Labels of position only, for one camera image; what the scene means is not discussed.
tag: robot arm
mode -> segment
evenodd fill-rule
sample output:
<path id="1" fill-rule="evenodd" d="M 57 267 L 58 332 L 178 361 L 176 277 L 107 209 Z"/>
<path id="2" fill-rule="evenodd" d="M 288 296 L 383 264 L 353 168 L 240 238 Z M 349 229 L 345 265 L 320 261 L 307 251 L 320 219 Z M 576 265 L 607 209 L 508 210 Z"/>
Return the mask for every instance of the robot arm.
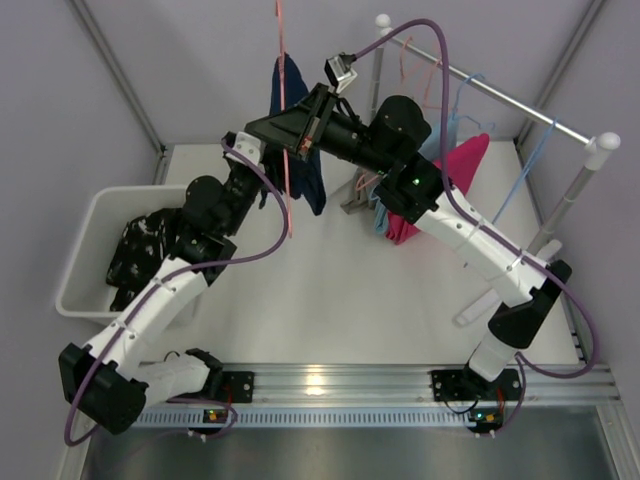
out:
<path id="1" fill-rule="evenodd" d="M 234 150 L 256 165 L 273 160 L 265 158 L 265 146 L 271 147 L 270 152 L 287 149 L 302 159 L 320 149 L 384 175 L 376 188 L 383 204 L 449 245 L 502 299 L 489 332 L 468 362 L 479 381 L 491 382 L 517 350 L 530 345 L 560 291 L 545 275 L 460 216 L 444 192 L 440 170 L 417 153 L 430 132 L 420 108 L 407 97 L 389 97 L 365 126 L 344 99 L 318 84 L 294 107 L 247 124 L 233 141 Z M 231 170 L 224 184 L 200 177 L 189 185 L 180 240 L 145 290 L 83 348 L 70 344 L 60 355 L 65 398 L 72 402 L 100 352 L 111 345 L 79 403 L 80 410 L 111 433 L 126 430 L 145 406 L 203 389 L 215 395 L 220 386 L 222 364 L 197 349 L 161 364 L 140 367 L 140 362 L 175 315 L 224 269 L 184 273 L 188 267 L 229 259 L 235 252 L 226 237 L 238 231 L 261 182 L 238 159 L 227 156 L 227 160 Z M 495 229 L 455 188 L 453 195 L 475 220 Z M 563 262 L 539 263 L 563 281 L 571 273 Z M 114 340 L 118 329 L 122 334 Z"/>

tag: laundry basket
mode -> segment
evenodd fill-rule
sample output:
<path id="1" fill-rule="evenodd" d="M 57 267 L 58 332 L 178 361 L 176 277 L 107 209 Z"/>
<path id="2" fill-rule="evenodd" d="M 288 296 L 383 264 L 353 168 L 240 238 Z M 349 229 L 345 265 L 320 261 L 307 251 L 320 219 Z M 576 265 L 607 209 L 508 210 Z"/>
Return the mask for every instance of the laundry basket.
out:
<path id="1" fill-rule="evenodd" d="M 96 194 L 84 219 L 80 236 L 56 299 L 58 313 L 107 325 L 120 312 L 110 312 L 117 289 L 105 278 L 128 221 L 161 208 L 184 204 L 186 186 L 106 188 Z M 174 324 L 183 324 L 196 313 L 198 299 L 187 305 Z"/>

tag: cable clip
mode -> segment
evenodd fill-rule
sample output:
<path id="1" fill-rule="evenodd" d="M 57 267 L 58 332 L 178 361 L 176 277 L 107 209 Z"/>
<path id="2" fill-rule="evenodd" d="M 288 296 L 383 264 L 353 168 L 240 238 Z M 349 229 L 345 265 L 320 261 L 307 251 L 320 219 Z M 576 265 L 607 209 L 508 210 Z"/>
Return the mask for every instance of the cable clip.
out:
<path id="1" fill-rule="evenodd" d="M 165 290 L 167 290 L 170 293 L 176 293 L 178 291 L 178 289 L 176 287 L 170 287 L 168 285 L 168 282 L 163 282 L 160 277 L 153 277 L 151 279 L 151 283 L 155 283 L 156 285 L 158 285 L 158 287 L 164 288 Z"/>
<path id="2" fill-rule="evenodd" d="M 522 259 L 524 258 L 524 255 L 525 255 L 525 251 L 524 250 L 520 250 L 520 255 L 513 261 L 513 263 L 511 265 L 507 266 L 507 273 L 513 271 L 513 269 L 516 268 L 518 263 L 522 262 Z"/>

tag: pink towel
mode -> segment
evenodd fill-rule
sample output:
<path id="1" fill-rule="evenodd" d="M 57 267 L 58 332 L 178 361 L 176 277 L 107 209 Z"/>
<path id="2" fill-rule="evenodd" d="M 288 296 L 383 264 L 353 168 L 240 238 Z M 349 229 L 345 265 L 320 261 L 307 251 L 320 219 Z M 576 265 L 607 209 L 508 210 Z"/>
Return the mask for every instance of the pink towel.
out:
<path id="1" fill-rule="evenodd" d="M 464 195 L 471 188 L 473 177 L 488 147 L 489 135 L 483 133 L 470 138 L 449 152 L 449 177 Z M 434 165 L 439 168 L 440 160 L 436 160 Z M 387 215 L 389 216 L 389 230 L 386 237 L 396 245 L 400 245 L 420 231 L 395 213 L 388 212 Z"/>

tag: white table surface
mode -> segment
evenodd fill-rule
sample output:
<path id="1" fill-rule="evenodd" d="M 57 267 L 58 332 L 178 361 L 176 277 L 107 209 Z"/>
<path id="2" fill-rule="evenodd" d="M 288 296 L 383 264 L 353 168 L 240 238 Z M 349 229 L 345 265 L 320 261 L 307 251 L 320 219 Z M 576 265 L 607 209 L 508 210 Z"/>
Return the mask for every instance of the white table surface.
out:
<path id="1" fill-rule="evenodd" d="M 200 347 L 225 363 L 462 364 L 486 332 L 483 318 L 464 328 L 456 313 L 487 286 L 446 246 L 421 233 L 400 246 L 373 233 L 373 212 L 346 215 L 340 202 L 354 168 L 322 156 L 327 193 L 314 217 L 293 205 L 294 236 L 258 262 L 229 266 L 201 296 L 186 326 L 166 331 L 149 360 L 169 350 Z M 219 145 L 176 146 L 167 184 L 188 184 L 228 168 Z M 468 194 L 491 218 L 520 171 L 511 142 L 492 142 Z M 498 226 L 526 245 L 538 224 L 526 187 Z M 236 257 L 268 248 L 282 217 L 274 199 L 252 208 L 238 235 Z M 540 364 L 575 364 L 577 355 L 560 302 L 526 352 Z"/>

